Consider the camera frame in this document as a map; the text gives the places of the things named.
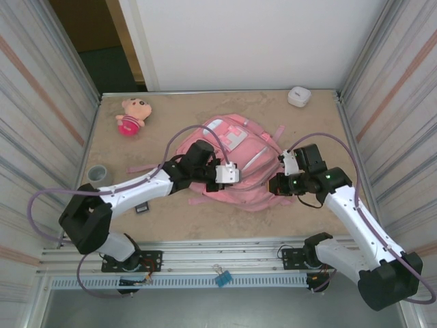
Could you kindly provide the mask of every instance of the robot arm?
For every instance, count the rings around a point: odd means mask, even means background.
[[[79,188],[80,191],[111,192],[101,196],[74,195],[59,218],[59,224],[79,253],[99,251],[122,262],[129,271],[138,265],[139,248],[129,236],[109,232],[112,219],[143,202],[186,189],[192,182],[205,183],[207,191],[215,192],[240,180],[236,165],[232,162],[221,165],[214,148],[202,140],[191,145],[186,154],[165,162],[159,172],[155,171],[99,190],[90,184]]]
[[[416,294],[418,279],[387,249],[419,274],[423,266],[420,257],[414,252],[407,254],[358,200],[369,224],[387,245],[376,238],[355,208],[355,188],[342,169],[327,169],[314,144],[296,149],[293,154],[285,151],[279,160],[285,165],[285,173],[278,173],[270,180],[269,191],[284,196],[314,193],[343,222],[360,249],[351,251],[327,233],[312,236],[303,247],[306,261],[312,267],[325,263],[338,269],[358,285],[362,298],[377,311]]]

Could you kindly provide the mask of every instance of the doorway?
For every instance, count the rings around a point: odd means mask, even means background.
[[[100,94],[147,91],[118,0],[49,2]]]

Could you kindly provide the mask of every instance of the white small container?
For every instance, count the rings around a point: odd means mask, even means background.
[[[288,93],[288,102],[296,107],[304,107],[311,98],[311,91],[304,87],[294,87]]]
[[[112,185],[112,175],[103,165],[90,168],[87,172],[87,180],[96,189]]]

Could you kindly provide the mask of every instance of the pink plush doll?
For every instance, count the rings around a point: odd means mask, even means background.
[[[122,102],[126,115],[117,115],[118,131],[123,135],[136,135],[144,120],[152,113],[152,108],[144,100],[132,98]]]

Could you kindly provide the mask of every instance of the floor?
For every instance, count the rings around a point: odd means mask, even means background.
[[[324,295],[305,288],[140,290],[132,299],[95,299],[81,290],[52,292],[44,328],[400,328],[392,305],[370,310],[338,274]]]
[[[140,92],[121,46],[79,53],[100,94]]]

